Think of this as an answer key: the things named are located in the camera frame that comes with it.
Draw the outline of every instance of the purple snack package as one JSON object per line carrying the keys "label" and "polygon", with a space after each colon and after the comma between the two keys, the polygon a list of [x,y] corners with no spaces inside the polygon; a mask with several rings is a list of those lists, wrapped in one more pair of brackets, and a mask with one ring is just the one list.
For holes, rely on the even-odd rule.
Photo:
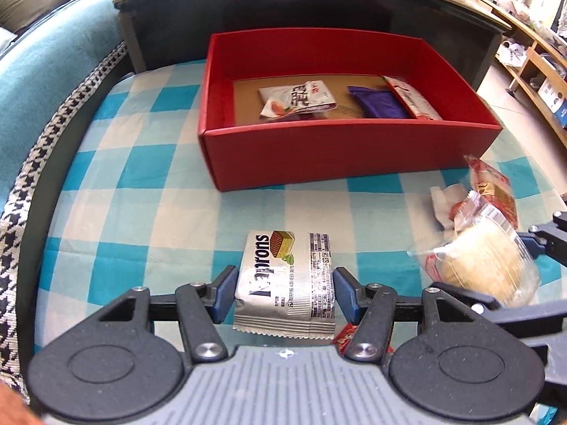
{"label": "purple snack package", "polygon": [[362,86],[348,86],[348,90],[361,106],[366,118],[411,118],[405,107],[389,90]]}

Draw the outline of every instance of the box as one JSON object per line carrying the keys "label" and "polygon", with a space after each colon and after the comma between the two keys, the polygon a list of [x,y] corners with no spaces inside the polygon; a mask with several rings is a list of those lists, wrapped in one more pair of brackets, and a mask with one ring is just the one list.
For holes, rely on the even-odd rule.
{"label": "box", "polygon": [[[329,119],[259,124],[263,104],[258,87],[324,75],[361,82],[380,75],[401,76],[443,121],[357,118],[350,109],[338,109]],[[242,100],[240,91],[235,99],[247,80],[253,80],[248,90],[256,93],[248,92],[249,99]],[[335,98],[338,103],[347,100]],[[463,155],[480,157],[500,131],[497,119],[471,87],[417,38],[314,28],[211,37],[198,138],[220,191],[466,167]]]}
{"label": "box", "polygon": [[546,106],[549,107],[563,128],[567,129],[567,101],[562,93],[558,92],[549,79],[545,79],[538,91]]}

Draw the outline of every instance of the plastic bag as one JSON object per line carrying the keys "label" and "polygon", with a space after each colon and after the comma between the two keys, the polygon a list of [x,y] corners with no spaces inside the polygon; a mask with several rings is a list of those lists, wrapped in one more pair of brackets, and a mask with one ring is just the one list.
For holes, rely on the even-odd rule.
{"label": "plastic bag", "polygon": [[475,191],[455,215],[452,241],[410,255],[433,281],[492,295],[505,306],[527,304],[539,286],[538,269],[512,225]]}
{"label": "plastic bag", "polygon": [[467,197],[463,184],[456,183],[447,188],[431,187],[433,212],[435,218],[443,225],[445,238],[451,239],[455,231],[455,215]]}
{"label": "plastic bag", "polygon": [[472,155],[465,155],[464,158],[471,169],[471,188],[503,213],[512,227],[518,228],[518,213],[510,179]]}
{"label": "plastic bag", "polygon": [[361,107],[365,118],[410,118],[409,113],[389,90],[362,86],[347,86],[347,89]]}

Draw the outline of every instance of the blue checkered tablecloth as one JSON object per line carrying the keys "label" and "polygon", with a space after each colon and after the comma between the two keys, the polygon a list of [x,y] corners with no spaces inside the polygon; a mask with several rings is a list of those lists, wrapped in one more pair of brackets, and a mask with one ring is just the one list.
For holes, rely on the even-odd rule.
{"label": "blue checkered tablecloth", "polygon": [[[440,239],[430,187],[466,183],[468,169],[219,193],[197,143],[203,68],[204,61],[192,62],[131,76],[94,116],[45,245],[37,349],[129,288],[169,294],[240,265],[253,229],[328,233],[333,266],[348,268],[362,283],[381,282],[414,296],[429,283],[406,251]],[[521,230],[565,209],[508,130],[483,159],[510,177]],[[561,298],[565,267],[546,257],[538,265],[539,298]],[[270,343],[233,331],[231,323],[232,314],[219,327],[229,346]],[[179,346],[175,327],[164,323],[157,333]]]}

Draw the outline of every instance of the manners wafer package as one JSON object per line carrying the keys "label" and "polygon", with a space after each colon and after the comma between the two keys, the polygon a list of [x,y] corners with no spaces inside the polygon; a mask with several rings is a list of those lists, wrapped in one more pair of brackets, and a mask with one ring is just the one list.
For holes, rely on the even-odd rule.
{"label": "manners wafer package", "polygon": [[333,338],[335,290],[328,235],[251,231],[235,299],[234,329],[282,337]]}

